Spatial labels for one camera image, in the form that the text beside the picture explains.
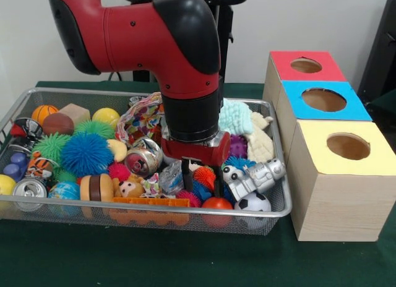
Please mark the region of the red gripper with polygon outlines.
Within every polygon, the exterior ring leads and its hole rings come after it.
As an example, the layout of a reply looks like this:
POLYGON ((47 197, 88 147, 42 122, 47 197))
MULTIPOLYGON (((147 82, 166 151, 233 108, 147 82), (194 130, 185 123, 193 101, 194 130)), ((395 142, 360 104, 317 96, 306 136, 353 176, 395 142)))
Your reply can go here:
POLYGON ((213 139, 202 143, 178 142, 168 136, 163 136, 161 138, 161 148, 167 157, 182 160, 181 171, 185 190, 193 190, 193 181, 189 169, 189 160, 191 160, 201 165, 213 166, 215 174, 214 194, 223 195, 221 165, 228 158, 230 142, 230 133, 219 131, 213 139))

